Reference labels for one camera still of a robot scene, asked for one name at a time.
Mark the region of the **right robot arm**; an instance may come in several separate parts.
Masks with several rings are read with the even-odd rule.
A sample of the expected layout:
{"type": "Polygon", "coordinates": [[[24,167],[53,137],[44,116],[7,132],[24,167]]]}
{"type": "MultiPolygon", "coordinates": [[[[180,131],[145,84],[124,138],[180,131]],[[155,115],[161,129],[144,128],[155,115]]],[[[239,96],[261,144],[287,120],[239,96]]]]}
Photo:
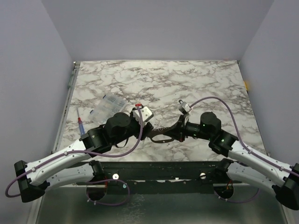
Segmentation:
{"type": "Polygon", "coordinates": [[[200,123],[189,122],[189,115],[181,115],[165,133],[183,142],[187,137],[208,140],[213,152],[228,158],[225,166],[215,170],[215,179],[226,182],[236,180],[262,188],[285,207],[299,209],[299,165],[275,160],[245,145],[221,127],[221,121],[213,112],[205,112],[200,123]]]}

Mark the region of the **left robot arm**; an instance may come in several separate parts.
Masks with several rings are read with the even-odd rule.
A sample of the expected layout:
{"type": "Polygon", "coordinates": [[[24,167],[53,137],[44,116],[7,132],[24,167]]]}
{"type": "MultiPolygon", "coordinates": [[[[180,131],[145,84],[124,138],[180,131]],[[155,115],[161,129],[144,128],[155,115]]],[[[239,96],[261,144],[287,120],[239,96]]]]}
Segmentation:
{"type": "Polygon", "coordinates": [[[118,112],[106,123],[90,129],[66,148],[34,162],[20,160],[14,164],[19,196],[24,203],[43,196],[45,191],[74,182],[98,184],[103,172],[91,165],[71,169],[71,166],[95,156],[107,157],[110,151],[124,140],[134,136],[138,141],[145,139],[153,129],[149,120],[153,117],[147,108],[134,108],[129,115],[118,112]]]}

